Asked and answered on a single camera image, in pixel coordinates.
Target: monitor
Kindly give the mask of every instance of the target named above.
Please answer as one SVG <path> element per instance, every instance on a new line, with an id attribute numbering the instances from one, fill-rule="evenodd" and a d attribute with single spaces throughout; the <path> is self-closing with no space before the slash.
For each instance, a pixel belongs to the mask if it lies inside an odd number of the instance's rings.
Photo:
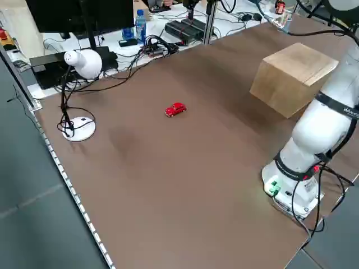
<path id="1" fill-rule="evenodd" d="M 41 33 L 86 31 L 80 0 L 26 0 Z M 132 0 L 86 0 L 92 28 L 101 33 L 134 26 Z"/>

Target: black box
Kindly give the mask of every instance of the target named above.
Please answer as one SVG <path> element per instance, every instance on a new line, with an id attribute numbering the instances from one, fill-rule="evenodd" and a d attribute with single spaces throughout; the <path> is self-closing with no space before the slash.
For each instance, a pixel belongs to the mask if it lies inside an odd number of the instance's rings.
<path id="1" fill-rule="evenodd" d="M 165 25 L 164 29 L 167 33 L 181 39 L 186 44 L 194 40 L 201 40 L 203 37 L 203 31 L 180 21 L 171 21 Z"/>

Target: plastic bottle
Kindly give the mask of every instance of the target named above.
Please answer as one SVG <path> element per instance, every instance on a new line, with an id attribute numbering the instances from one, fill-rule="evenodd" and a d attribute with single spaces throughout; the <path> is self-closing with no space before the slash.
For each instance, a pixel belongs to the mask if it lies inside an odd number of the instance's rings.
<path id="1" fill-rule="evenodd" d="M 144 43 L 146 39 L 146 18 L 143 10 L 137 10 L 135 25 L 137 40 L 139 43 Z"/>
<path id="2" fill-rule="evenodd" d="M 135 38 L 133 27 L 131 27 L 131 28 L 123 28 L 122 29 L 122 38 L 124 40 L 130 40 L 130 39 Z"/>

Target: toy car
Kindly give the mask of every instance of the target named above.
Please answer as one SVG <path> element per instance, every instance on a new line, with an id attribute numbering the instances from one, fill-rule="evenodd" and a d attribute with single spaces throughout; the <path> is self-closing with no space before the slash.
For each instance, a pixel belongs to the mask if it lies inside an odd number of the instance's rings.
<path id="1" fill-rule="evenodd" d="M 173 117 L 174 115 L 177 115 L 178 113 L 185 112 L 187 110 L 187 107 L 183 105 L 182 103 L 174 103 L 172 106 L 167 108 L 164 113 L 168 117 Z"/>

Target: table surface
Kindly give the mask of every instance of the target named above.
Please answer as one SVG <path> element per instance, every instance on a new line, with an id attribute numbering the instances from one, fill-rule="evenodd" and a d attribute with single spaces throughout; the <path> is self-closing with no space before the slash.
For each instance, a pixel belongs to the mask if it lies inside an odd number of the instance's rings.
<path id="1" fill-rule="evenodd" d="M 323 27 L 296 16 L 291 30 Z M 260 171 L 298 116 L 284 119 L 249 89 L 263 58 L 298 41 L 335 59 L 350 43 L 262 24 L 160 59 L 119 87 L 71 97 L 96 116 L 95 134 L 81 143 L 56 129 L 59 96 L 44 100 L 36 116 L 117 268 L 283 268 L 294 256 L 306 233 L 272 206 Z M 177 101 L 188 111 L 167 118 Z M 351 179 L 357 137 L 330 164 Z M 340 195 L 330 180 L 323 212 Z"/>
<path id="2" fill-rule="evenodd" d="M 215 15 L 215 17 L 217 19 L 214 22 L 214 26 L 216 27 L 214 29 L 214 31 L 218 35 L 218 37 L 224 37 L 226 34 L 230 35 L 230 34 L 235 33 L 236 31 L 241 31 L 244 29 L 242 22 L 235 23 L 237 21 L 236 18 L 233 17 L 233 15 L 223 12 L 222 10 L 223 10 L 223 7 L 221 5 L 218 5 L 217 12 Z M 201 1 L 199 4 L 196 5 L 195 18 L 202 22 L 206 22 L 205 11 L 206 11 L 206 1 Z M 256 6 L 253 3 L 249 2 L 248 0 L 238 0 L 237 4 L 236 4 L 236 8 L 233 12 L 235 13 L 235 12 L 258 12 L 258 11 L 257 11 Z M 276 16 L 275 14 L 271 13 L 270 11 L 268 11 L 266 13 L 269 14 L 270 16 Z M 186 16 L 187 16 L 187 10 L 186 10 L 186 8 L 184 8 L 184 6 L 182 4 L 177 4 L 177 5 L 172 6 L 170 11 L 151 15 L 151 20 L 147 22 L 147 28 L 146 28 L 147 35 L 150 35 L 150 34 L 160 35 L 164 29 L 164 25 L 168 21 L 182 20 Z M 260 24 L 260 23 L 257 21 L 249 21 L 246 24 L 246 27 L 253 27 L 258 24 Z M 48 48 L 48 49 L 44 50 L 46 54 L 65 52 L 65 51 L 73 50 L 73 49 L 76 50 L 76 49 L 80 49 L 80 48 L 88 48 L 90 46 L 88 39 L 78 40 L 72 33 L 71 33 L 71 38 L 64 40 L 64 41 L 61 41 L 62 39 L 61 39 L 60 35 L 57 33 L 45 33 L 45 34 L 43 34 L 43 37 L 44 37 L 44 45 L 46 48 Z M 101 41 L 100 44 L 102 46 L 108 46 L 110 51 L 113 51 L 115 53 L 119 53 L 122 55 L 134 55 L 140 49 L 140 45 L 121 48 L 118 45 L 118 41 L 122 40 L 121 31 L 103 34 L 103 37 L 105 38 L 105 40 L 104 41 L 100 40 Z M 169 35 L 166 32 L 163 32 L 161 37 L 164 40 L 171 42 L 171 43 L 179 41 L 179 39 L 175 38 L 174 36 Z M 96 44 L 99 44 L 99 40 L 97 38 L 95 38 L 95 39 L 96 39 Z M 181 47 L 180 50 L 185 50 L 187 48 L 196 46 L 198 44 L 201 44 L 201 43 L 197 42 L 197 43 L 190 45 L 189 47 Z M 22 59 L 23 61 L 27 61 L 25 58 L 21 57 L 21 54 L 18 54 L 18 53 L 14 54 L 14 55 L 10 54 L 10 57 L 13 61 L 15 61 L 17 59 Z M 118 69 L 121 70 L 121 69 L 127 68 L 130 64 L 129 63 L 130 60 L 131 60 L 131 58 L 122 57 L 119 55 L 118 56 L 118 61 L 119 61 Z M 138 64 L 141 65 L 146 62 L 149 62 L 150 60 L 151 60 L 151 58 L 149 58 L 149 57 L 143 57 L 139 60 Z M 107 73 L 109 75 L 113 75 L 113 74 L 117 73 L 117 71 L 112 70 Z M 37 99 L 43 99 L 43 98 L 46 98 L 47 96 L 51 96 L 51 95 L 57 93 L 57 91 L 54 88 L 43 90 L 40 88 L 40 86 L 38 84 L 31 85 L 28 88 L 29 88 L 29 91 L 32 94 L 32 96 Z"/>

